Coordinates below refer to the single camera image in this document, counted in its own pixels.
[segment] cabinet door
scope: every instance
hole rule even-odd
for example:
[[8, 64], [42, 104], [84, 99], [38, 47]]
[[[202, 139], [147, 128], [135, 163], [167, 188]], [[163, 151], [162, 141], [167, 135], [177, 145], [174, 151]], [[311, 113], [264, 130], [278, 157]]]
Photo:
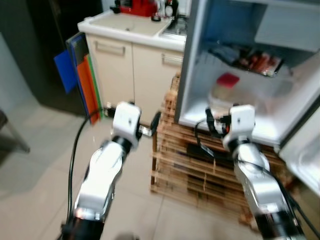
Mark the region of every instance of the cabinet door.
[[87, 36], [102, 105], [134, 101], [132, 43]]
[[135, 104], [142, 110], [142, 123], [151, 123], [182, 61], [182, 52], [133, 45]]

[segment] cabinet handle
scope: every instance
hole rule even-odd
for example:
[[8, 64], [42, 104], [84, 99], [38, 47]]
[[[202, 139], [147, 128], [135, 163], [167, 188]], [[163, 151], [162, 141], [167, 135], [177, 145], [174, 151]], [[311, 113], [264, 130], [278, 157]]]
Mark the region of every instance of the cabinet handle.
[[99, 43], [98, 41], [95, 41], [95, 49], [97, 51], [108, 52], [108, 53], [116, 54], [120, 56], [124, 56], [126, 52], [125, 46], [111, 46], [111, 45]]
[[161, 54], [162, 64], [171, 64], [181, 66], [184, 60], [183, 56], [166, 56], [164, 53]]

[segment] wooden pallet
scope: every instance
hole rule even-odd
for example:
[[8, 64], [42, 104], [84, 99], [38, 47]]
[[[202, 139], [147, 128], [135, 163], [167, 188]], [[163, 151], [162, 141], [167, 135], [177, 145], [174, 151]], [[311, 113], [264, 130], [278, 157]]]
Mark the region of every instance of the wooden pallet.
[[[255, 226], [233, 164], [188, 152], [188, 147], [196, 146], [197, 141], [192, 127], [174, 122], [179, 81], [180, 75], [177, 74], [165, 95], [157, 135], [153, 136], [151, 190], [198, 208], [214, 212], [220, 208], [224, 213], [227, 210], [237, 216], [239, 222]], [[205, 131], [199, 133], [199, 138], [213, 151], [227, 154], [221, 139], [213, 138]], [[258, 147], [267, 157], [271, 171], [284, 185], [289, 184], [293, 178], [285, 163], [271, 147]]]

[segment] red lid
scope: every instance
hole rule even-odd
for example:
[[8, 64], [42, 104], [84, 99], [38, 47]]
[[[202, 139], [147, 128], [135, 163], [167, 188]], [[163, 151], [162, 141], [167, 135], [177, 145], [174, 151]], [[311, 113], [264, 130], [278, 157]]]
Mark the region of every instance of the red lid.
[[239, 77], [231, 73], [225, 73], [225, 74], [222, 74], [220, 77], [218, 77], [218, 79], [216, 80], [216, 83], [220, 86], [224, 86], [226, 88], [232, 89], [239, 80], [240, 80]]

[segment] countertop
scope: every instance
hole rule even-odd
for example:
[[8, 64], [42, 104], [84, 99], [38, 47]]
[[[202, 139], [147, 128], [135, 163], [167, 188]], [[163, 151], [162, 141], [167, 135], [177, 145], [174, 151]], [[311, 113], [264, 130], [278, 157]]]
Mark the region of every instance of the countertop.
[[153, 22], [150, 17], [106, 11], [94, 17], [87, 17], [78, 23], [78, 29], [86, 34], [184, 52], [185, 40], [161, 36], [169, 24], [169, 20]]

